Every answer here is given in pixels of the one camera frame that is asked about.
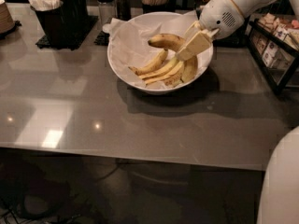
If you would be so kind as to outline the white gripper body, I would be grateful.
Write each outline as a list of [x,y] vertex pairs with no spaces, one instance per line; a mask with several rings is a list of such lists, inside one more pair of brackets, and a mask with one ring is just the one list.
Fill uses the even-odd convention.
[[204,29],[223,39],[240,28],[245,19],[232,0],[210,0],[202,9],[199,22]]

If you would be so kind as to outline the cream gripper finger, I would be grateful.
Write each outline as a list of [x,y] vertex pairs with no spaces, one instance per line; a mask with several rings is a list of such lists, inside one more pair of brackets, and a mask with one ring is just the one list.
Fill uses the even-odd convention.
[[195,21],[185,32],[184,38],[186,42],[198,41],[200,38],[200,32],[203,30],[203,26],[199,21]]
[[213,37],[219,29],[208,31],[207,29],[198,31],[192,35],[186,43],[176,52],[176,57],[180,61],[187,61],[193,56],[197,56],[212,46]]

